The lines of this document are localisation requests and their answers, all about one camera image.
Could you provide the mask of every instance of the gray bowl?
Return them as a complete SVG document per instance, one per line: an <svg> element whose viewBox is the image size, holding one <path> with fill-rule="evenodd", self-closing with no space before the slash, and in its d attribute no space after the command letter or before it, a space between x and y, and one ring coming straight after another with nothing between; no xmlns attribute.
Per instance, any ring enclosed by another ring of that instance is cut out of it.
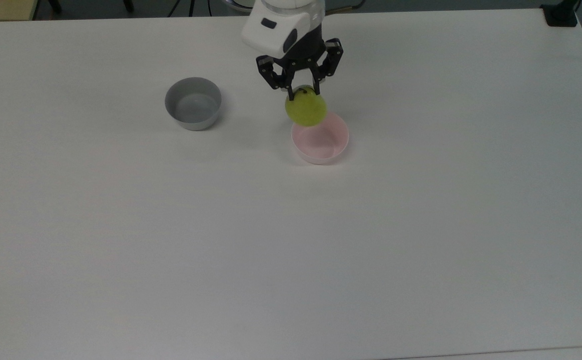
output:
<svg viewBox="0 0 582 360"><path fill-rule="evenodd" d="M217 85L203 77L188 77L173 84L164 99L167 111L183 128L204 130L220 114L222 94Z"/></svg>

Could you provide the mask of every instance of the black bracket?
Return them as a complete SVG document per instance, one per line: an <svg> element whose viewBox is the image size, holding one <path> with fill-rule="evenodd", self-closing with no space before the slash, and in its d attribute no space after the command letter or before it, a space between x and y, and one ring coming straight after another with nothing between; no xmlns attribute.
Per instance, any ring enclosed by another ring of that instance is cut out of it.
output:
<svg viewBox="0 0 582 360"><path fill-rule="evenodd" d="M318 64L324 53L327 53L322 64ZM288 92L289 100L293 101L293 78L295 72L309 69L313 76L313 88L316 94L320 94L320 83L327 76L333 76L337 69L337 64L342 58L344 50L339 39L333 38L320 44L318 50L312 55L300 59L276 59L268 55L256 58L257 70L266 80L271 89L283 89ZM282 73L276 73L273 65L277 64L282 68Z"/></svg>
<svg viewBox="0 0 582 360"><path fill-rule="evenodd" d="M540 5L549 27L574 28L577 25L575 6L580 0L563 0L557 5Z"/></svg>

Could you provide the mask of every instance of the table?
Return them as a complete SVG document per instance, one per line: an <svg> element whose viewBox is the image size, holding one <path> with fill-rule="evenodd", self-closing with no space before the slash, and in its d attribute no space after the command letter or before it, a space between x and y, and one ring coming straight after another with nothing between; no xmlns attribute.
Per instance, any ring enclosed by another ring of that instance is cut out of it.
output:
<svg viewBox="0 0 582 360"><path fill-rule="evenodd" d="M0 21L26 21L33 18L37 0L0 0Z"/></svg>
<svg viewBox="0 0 582 360"><path fill-rule="evenodd" d="M559 348L534 351L475 353L442 357L421 357L421 360L582 360L581 348Z"/></svg>
<svg viewBox="0 0 582 360"><path fill-rule="evenodd" d="M580 27L326 18L351 144L315 166L244 21L0 23L0 360L582 346ZM204 132L164 109L189 76L224 94Z"/></svg>

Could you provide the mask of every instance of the chair leg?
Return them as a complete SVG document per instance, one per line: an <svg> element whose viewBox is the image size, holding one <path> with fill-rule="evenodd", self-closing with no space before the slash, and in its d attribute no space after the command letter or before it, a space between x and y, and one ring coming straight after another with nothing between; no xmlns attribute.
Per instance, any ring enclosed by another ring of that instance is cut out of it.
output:
<svg viewBox="0 0 582 360"><path fill-rule="evenodd" d="M60 6L60 2L58 0L49 0L49 3L51 4L54 12L57 12L58 14L62 13L62 7Z"/></svg>
<svg viewBox="0 0 582 360"><path fill-rule="evenodd" d="M135 11L135 6L133 6L133 0L124 0L124 6L126 7L126 11L132 13Z"/></svg>

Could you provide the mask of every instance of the green apple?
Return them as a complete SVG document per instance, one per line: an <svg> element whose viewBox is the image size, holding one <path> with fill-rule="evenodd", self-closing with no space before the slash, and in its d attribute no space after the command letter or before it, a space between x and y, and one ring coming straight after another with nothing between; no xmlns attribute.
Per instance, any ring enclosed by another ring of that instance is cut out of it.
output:
<svg viewBox="0 0 582 360"><path fill-rule="evenodd" d="M327 116L327 103L309 85L300 86L294 92L293 101L286 96L286 114L301 126L316 126Z"/></svg>

